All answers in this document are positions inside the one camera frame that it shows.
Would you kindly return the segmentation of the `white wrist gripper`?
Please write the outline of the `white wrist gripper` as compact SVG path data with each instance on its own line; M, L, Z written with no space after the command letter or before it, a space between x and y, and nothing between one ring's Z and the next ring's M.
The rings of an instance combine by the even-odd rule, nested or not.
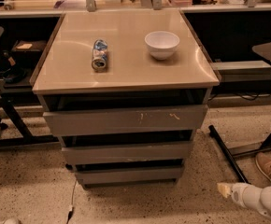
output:
M231 195L232 201L244 208L254 208L256 198L254 196L255 186L247 183L218 183L218 192L228 198Z

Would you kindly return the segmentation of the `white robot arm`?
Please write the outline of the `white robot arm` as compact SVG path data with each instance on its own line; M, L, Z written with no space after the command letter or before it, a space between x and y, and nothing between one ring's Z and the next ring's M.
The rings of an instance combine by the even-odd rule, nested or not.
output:
M218 183L218 192L237 205L251 209L271 220L271 186L258 188L247 183Z

